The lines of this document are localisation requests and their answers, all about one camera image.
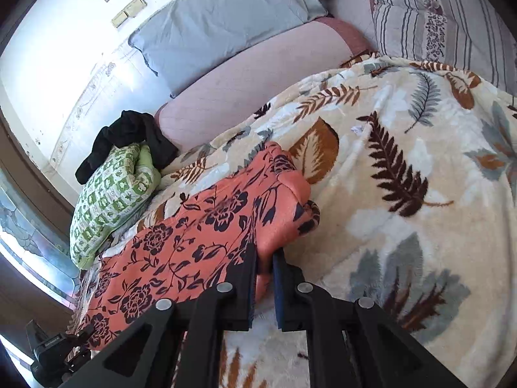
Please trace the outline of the orange floral garment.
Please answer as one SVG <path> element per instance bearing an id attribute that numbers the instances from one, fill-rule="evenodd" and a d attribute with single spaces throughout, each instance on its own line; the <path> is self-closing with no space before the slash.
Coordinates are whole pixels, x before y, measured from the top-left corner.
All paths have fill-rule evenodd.
<path id="1" fill-rule="evenodd" d="M 319 223 L 310 185 L 292 156 L 268 143 L 244 169 L 190 196 L 169 218 L 138 232 L 101 261 L 97 288 L 80 326 L 100 351 L 159 299 L 197 298 L 258 255 L 256 295 L 268 284 L 272 253 Z"/>

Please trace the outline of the stained glass door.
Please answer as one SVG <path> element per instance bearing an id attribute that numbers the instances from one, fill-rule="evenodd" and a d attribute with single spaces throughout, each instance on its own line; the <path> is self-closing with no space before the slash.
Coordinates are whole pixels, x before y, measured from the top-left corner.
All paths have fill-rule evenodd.
<path id="1" fill-rule="evenodd" d="M 1 173 L 1 255 L 36 288 L 74 311 L 80 271 L 69 244 Z"/>

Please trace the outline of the green white patterned pillow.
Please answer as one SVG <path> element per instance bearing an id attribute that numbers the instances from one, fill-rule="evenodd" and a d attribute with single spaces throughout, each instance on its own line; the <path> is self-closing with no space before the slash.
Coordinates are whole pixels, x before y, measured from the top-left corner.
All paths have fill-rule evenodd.
<path id="1" fill-rule="evenodd" d="M 114 146 L 80 192 L 70 227 L 70 257 L 81 270 L 148 200 L 161 180 L 147 144 Z"/>

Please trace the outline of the cream leaf-pattern blanket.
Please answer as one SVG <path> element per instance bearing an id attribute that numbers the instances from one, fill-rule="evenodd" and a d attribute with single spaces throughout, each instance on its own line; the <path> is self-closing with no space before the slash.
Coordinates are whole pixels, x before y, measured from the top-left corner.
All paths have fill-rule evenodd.
<path id="1" fill-rule="evenodd" d="M 516 357 L 515 99 L 431 61 L 373 55 L 312 74 L 182 153 L 88 273 L 81 322 L 102 259 L 268 143 L 319 209 L 288 262 L 339 299 L 373 299 L 466 385 L 495 387 Z"/>

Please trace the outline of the black garment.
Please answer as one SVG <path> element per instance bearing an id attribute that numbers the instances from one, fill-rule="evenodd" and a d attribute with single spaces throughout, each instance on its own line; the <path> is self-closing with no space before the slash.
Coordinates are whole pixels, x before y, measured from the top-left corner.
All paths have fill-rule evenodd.
<path id="1" fill-rule="evenodd" d="M 94 140 L 90 155 L 75 172 L 75 178 L 84 185 L 105 162 L 113 146 L 122 148 L 131 144 L 146 143 L 153 165 L 162 170 L 178 157 L 180 149 L 165 137 L 154 117 L 148 113 L 124 110 L 110 126 L 102 127 Z"/>

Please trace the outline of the pink bolster cushion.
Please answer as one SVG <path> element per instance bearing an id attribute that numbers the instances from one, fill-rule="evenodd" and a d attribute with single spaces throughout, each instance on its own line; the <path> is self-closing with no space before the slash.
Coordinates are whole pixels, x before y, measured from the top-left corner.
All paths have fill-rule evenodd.
<path id="1" fill-rule="evenodd" d="M 338 68 L 371 48 L 355 26 L 320 17 L 228 59 L 162 105 L 155 120 L 186 152 L 245 121 L 301 79 Z"/>

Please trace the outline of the striped pillow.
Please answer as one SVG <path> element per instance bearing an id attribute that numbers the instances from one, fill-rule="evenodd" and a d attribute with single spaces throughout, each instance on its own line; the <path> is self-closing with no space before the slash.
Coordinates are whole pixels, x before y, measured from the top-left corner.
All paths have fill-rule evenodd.
<path id="1" fill-rule="evenodd" d="M 380 53 L 470 70 L 516 92 L 516 40 L 488 0 L 371 0 Z"/>

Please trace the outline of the grey pillow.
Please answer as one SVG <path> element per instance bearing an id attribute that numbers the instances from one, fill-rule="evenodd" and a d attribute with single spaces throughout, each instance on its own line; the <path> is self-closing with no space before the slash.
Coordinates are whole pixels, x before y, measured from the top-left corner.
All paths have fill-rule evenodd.
<path id="1" fill-rule="evenodd" d="M 128 44 L 176 96 L 245 49 L 326 14 L 318 0 L 173 0 Z"/>

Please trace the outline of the wall switch plate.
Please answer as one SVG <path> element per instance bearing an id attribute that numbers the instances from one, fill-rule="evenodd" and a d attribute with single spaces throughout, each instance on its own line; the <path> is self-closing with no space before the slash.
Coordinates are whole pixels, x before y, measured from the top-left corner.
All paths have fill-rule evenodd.
<path id="1" fill-rule="evenodd" d="M 111 19 L 111 23 L 115 28 L 120 27 L 127 19 L 135 18 L 138 16 L 140 11 L 143 11 L 147 6 L 144 0 L 131 0 L 122 11 L 119 11 L 117 15 Z"/>

